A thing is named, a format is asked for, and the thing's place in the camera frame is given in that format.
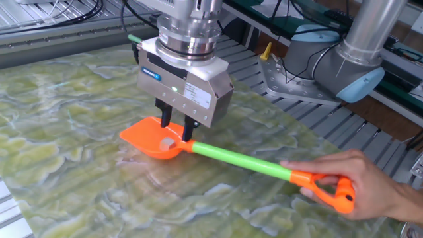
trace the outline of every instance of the finger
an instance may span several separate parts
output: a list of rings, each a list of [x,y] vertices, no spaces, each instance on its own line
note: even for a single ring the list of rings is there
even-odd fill
[[[326,202],[323,202],[318,196],[316,196],[316,194],[312,190],[309,190],[308,188],[303,187],[299,190],[299,192],[302,195],[304,195],[304,196],[312,199],[313,201],[317,202],[318,204],[324,205],[324,206],[334,210],[334,208],[332,206],[328,205]]]
[[[281,161],[280,165],[293,170],[324,175],[346,175],[354,172],[354,164],[349,159],[320,161]]]
[[[325,178],[319,179],[317,182],[321,185],[337,185],[338,181],[338,176],[327,176]]]
[[[330,155],[323,155],[322,157],[319,157],[315,160],[322,161],[322,160],[349,159],[349,158],[351,158],[351,153],[349,151],[344,151],[344,152],[330,154]]]

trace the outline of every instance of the toy shovel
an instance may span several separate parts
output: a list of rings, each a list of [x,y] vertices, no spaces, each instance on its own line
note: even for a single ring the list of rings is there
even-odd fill
[[[278,164],[263,161],[254,157],[242,155],[198,141],[182,141],[184,127],[170,123],[167,127],[160,126],[161,119],[148,117],[124,130],[120,137],[132,144],[146,155],[156,159],[171,159],[180,152],[197,153],[213,159],[250,169],[265,175],[284,179],[298,186],[312,190],[322,201],[334,207],[341,213],[350,213],[354,209],[355,191],[351,180],[339,176],[338,186],[334,195],[320,189],[315,181],[327,175],[293,171]]]

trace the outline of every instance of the orange shovel grip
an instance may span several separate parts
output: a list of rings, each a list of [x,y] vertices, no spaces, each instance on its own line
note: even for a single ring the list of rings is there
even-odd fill
[[[351,180],[345,176],[339,176],[335,195],[332,195],[320,189],[315,183],[315,181],[323,179],[326,176],[328,175],[292,171],[290,182],[312,190],[323,202],[333,206],[340,213],[347,214],[352,212],[356,193],[352,188]]]

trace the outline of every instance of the green marble surface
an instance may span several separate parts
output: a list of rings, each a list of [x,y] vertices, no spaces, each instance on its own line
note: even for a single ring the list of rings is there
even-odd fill
[[[119,133],[160,115],[136,74],[130,46],[0,71],[0,175],[36,237],[396,237],[395,222],[348,221],[282,180],[134,149]],[[228,115],[194,139],[275,163],[338,151],[235,88]]]

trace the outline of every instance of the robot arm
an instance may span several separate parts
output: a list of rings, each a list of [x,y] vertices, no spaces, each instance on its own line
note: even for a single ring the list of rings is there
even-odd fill
[[[380,51],[405,4],[406,0],[365,0],[347,37],[339,44],[335,44],[338,36],[324,30],[294,36],[285,59],[286,69],[297,75],[308,64],[301,78],[314,79],[346,102],[364,98],[385,74]]]
[[[222,0],[138,1],[163,12],[159,37],[138,47],[138,87],[156,98],[162,127],[173,108],[186,115],[182,139],[188,141],[196,126],[210,127],[226,115],[233,93],[228,63],[215,56]]]

